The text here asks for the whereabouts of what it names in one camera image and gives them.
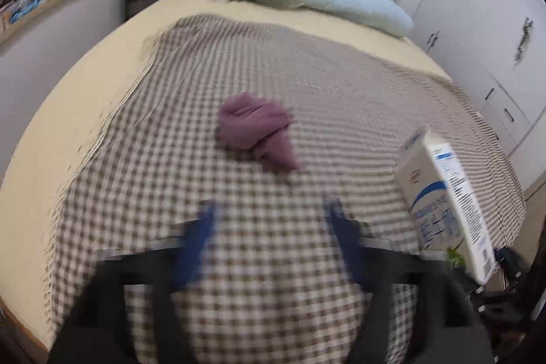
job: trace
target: drawer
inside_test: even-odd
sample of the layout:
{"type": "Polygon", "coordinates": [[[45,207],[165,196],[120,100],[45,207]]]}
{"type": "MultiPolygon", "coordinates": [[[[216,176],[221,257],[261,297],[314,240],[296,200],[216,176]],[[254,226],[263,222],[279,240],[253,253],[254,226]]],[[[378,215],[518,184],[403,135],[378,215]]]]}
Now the drawer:
{"type": "Polygon", "coordinates": [[[525,114],[500,86],[495,87],[489,95],[486,105],[491,106],[504,127],[512,135],[516,144],[531,129],[531,123],[527,120],[525,114]]]}
{"type": "Polygon", "coordinates": [[[501,119],[497,116],[497,114],[489,104],[485,105],[480,114],[491,126],[491,128],[495,130],[502,149],[504,150],[506,155],[509,155],[510,152],[515,148],[516,143],[508,129],[502,123],[501,119]]]}
{"type": "Polygon", "coordinates": [[[489,93],[498,86],[482,64],[441,30],[429,56],[463,89],[477,110],[484,107],[489,93]]]}

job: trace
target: wooden shelf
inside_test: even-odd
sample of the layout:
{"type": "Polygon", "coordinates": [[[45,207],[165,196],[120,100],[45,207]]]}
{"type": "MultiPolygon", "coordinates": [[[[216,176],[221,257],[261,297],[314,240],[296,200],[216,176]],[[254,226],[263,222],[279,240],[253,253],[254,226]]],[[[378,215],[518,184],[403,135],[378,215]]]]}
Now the wooden shelf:
{"type": "Polygon", "coordinates": [[[57,7],[58,5],[62,5],[66,1],[68,0],[47,0],[46,2],[42,3],[42,5],[36,7],[34,10],[29,11],[29,13],[25,14],[14,24],[8,25],[4,31],[0,32],[0,46],[2,46],[2,44],[7,39],[9,39],[19,30],[24,29],[30,22],[35,20],[37,17],[41,16],[46,11],[57,7]]]}

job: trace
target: mattress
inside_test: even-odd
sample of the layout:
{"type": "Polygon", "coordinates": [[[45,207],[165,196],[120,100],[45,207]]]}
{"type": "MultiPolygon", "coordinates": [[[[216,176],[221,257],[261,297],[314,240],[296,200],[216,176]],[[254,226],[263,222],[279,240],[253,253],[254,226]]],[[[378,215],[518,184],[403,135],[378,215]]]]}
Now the mattress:
{"type": "Polygon", "coordinates": [[[431,76],[449,78],[417,46],[371,28],[309,10],[277,11],[205,0],[162,0],[103,39],[64,76],[28,125],[0,192],[0,295],[13,314],[49,346],[45,306],[55,216],[71,181],[105,128],[147,73],[162,31],[179,18],[213,13],[279,24],[337,41],[431,76]]]}

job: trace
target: cardboard box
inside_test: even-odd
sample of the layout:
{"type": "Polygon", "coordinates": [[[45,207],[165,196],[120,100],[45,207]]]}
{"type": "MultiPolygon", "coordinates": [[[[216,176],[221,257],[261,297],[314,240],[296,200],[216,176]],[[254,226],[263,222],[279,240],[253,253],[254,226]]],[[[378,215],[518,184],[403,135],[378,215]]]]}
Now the cardboard box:
{"type": "Polygon", "coordinates": [[[419,128],[400,149],[396,177],[416,222],[423,249],[444,250],[479,284],[495,268],[495,255],[476,194],[451,145],[419,128]]]}

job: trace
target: pillow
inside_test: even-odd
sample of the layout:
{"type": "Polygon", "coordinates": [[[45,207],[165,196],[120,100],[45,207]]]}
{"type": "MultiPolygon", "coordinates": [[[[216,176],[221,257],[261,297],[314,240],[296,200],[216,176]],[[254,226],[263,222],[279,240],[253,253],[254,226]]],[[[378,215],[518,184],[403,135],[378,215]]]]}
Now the pillow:
{"type": "Polygon", "coordinates": [[[389,33],[407,36],[411,18],[392,0],[308,0],[304,7],[339,16],[389,33]]]}

